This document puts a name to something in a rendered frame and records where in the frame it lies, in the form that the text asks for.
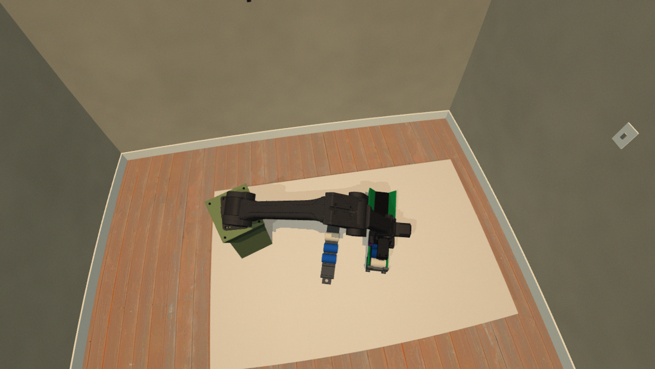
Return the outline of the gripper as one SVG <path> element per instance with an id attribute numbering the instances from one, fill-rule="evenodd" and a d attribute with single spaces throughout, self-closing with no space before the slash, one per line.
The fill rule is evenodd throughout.
<path id="1" fill-rule="evenodd" d="M 376 235 L 375 231 L 371 230 L 371 233 L 369 231 L 368 244 L 367 244 L 368 246 L 373 246 L 374 236 L 375 235 Z M 391 242 L 391 245 L 389 246 L 389 248 L 391 248 L 391 249 L 395 248 L 395 237 L 392 237 L 392 242 Z"/>

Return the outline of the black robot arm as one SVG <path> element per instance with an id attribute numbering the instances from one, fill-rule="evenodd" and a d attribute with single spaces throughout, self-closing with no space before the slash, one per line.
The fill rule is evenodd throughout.
<path id="1" fill-rule="evenodd" d="M 256 201 L 255 195 L 227 191 L 227 196 L 221 197 L 222 229 L 246 229 L 240 225 L 251 227 L 253 221 L 261 219 L 315 220 L 344 228 L 350 236 L 366 237 L 369 229 L 376 232 L 374 244 L 379 261 L 388 259 L 392 236 L 410 238 L 411 235 L 410 223 L 397 223 L 393 215 L 382 216 L 373 211 L 368 204 L 369 196 L 362 192 L 349 192 L 349 195 L 325 192 L 325 196 L 314 200 L 296 201 Z"/>

